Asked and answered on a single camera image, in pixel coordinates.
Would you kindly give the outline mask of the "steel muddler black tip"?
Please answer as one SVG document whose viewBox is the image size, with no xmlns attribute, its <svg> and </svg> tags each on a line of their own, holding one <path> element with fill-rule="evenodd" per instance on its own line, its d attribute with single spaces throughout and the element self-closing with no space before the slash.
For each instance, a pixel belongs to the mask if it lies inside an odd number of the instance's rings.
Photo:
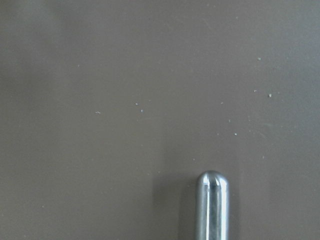
<svg viewBox="0 0 320 240">
<path fill-rule="evenodd" d="M 194 238 L 229 238 L 229 183 L 214 170 L 203 172 L 196 181 Z"/>
</svg>

